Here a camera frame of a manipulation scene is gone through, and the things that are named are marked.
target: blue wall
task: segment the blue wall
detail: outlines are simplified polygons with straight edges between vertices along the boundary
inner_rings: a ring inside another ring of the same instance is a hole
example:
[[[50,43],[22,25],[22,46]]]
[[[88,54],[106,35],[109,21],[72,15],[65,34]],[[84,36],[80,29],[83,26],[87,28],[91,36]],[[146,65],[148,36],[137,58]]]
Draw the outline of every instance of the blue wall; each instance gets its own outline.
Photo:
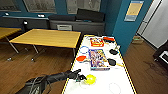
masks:
[[[109,0],[106,9],[105,33],[109,36],[113,34],[122,0]]]
[[[148,8],[150,7],[150,4],[152,2],[152,0],[133,0],[133,1],[144,1],[143,6],[139,12],[139,15],[137,16],[136,21],[134,21],[134,22],[124,21],[125,15],[127,13],[127,10],[128,10],[128,7],[129,7],[131,0],[122,0],[121,5],[118,4],[118,6],[120,6],[120,9],[119,9],[119,13],[118,13],[116,22],[112,23],[111,24],[112,26],[106,27],[107,34],[110,36],[114,36],[117,41],[117,44],[121,45],[120,51],[121,51],[122,55],[124,55],[126,53],[128,47],[132,41],[133,36],[135,35],[139,25],[141,24],[141,21],[145,17],[145,14],[148,11]]]
[[[16,0],[21,12],[8,12],[9,16],[14,16],[14,17],[37,17],[38,14],[44,14],[45,17],[48,17],[49,15],[52,15],[53,13],[30,13],[27,12],[27,9],[24,5],[23,0]],[[101,1],[101,6],[100,6],[100,12],[105,13],[106,12],[106,6],[107,6],[108,0],[102,0]],[[67,7],[66,7],[66,0],[55,0],[55,7],[56,7],[56,12],[58,15],[68,15],[67,13]],[[5,16],[5,12],[0,11],[0,17]]]

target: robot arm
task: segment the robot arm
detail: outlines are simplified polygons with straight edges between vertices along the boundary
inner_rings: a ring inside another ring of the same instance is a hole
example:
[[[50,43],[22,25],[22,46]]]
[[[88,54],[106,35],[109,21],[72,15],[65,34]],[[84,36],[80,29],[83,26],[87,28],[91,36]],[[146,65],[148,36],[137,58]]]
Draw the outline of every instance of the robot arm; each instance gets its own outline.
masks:
[[[74,72],[66,71],[58,74],[46,75],[43,77],[32,78],[25,83],[25,86],[19,90],[16,94],[42,94],[48,84],[66,80],[74,79],[77,82],[80,80],[86,79],[84,75],[79,75],[81,69],[78,69]]]

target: wooden table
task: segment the wooden table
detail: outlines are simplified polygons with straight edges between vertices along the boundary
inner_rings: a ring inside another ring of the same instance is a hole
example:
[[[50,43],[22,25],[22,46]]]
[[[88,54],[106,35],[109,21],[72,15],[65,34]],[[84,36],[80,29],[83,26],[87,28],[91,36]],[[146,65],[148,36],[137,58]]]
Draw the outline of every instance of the wooden table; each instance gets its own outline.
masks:
[[[75,31],[32,29],[12,39],[10,42],[31,44],[37,53],[39,52],[35,45],[73,48],[75,56],[74,48],[76,48],[80,34],[80,32]]]
[[[136,90],[124,64],[120,51],[119,49],[116,49],[116,42],[106,43],[104,44],[104,47],[92,47],[90,38],[91,37],[88,36],[83,38],[81,47],[79,48],[76,57],[84,55],[90,58],[88,53],[83,53],[81,49],[82,47],[87,47],[89,49],[103,49],[107,59],[114,59],[118,64],[122,64],[124,67],[116,65],[111,66],[110,70],[93,71],[90,69],[91,65],[89,61],[81,63],[75,59],[71,70],[74,71],[81,69],[80,74],[85,76],[92,74],[96,77],[96,82],[92,85],[86,85],[84,81],[76,82],[73,79],[67,79],[62,94],[136,94]],[[110,49],[115,49],[119,53],[117,55],[112,55],[109,53]]]
[[[12,35],[18,31],[20,31],[20,28],[4,28],[4,27],[0,27],[0,39],[2,38],[6,38],[9,42],[9,39],[7,38],[7,36]],[[13,47],[13,49],[16,51],[16,53],[19,53],[19,51],[16,49],[16,47],[10,43],[10,45]]]

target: red object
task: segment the red object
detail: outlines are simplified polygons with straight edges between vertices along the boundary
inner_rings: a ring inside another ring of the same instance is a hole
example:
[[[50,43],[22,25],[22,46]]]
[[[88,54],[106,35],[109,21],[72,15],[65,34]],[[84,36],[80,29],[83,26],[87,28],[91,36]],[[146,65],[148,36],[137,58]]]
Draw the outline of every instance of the red object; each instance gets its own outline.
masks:
[[[79,56],[76,58],[76,60],[82,62],[85,60],[85,58],[86,58],[86,56]]]
[[[111,41],[115,41],[114,38],[109,38],[109,37],[103,37],[104,40],[111,40]]]
[[[93,47],[103,47],[104,41],[102,38],[90,38],[91,46]]]

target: window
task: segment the window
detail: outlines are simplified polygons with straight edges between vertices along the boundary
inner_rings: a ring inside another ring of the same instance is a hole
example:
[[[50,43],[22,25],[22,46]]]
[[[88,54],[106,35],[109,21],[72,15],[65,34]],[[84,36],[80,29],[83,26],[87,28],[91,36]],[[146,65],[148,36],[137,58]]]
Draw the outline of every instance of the window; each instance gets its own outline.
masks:
[[[24,0],[28,12],[56,13],[54,0]]]
[[[101,0],[67,0],[68,14],[76,14],[78,8],[99,11]]]
[[[0,0],[0,11],[20,11],[16,0]]]

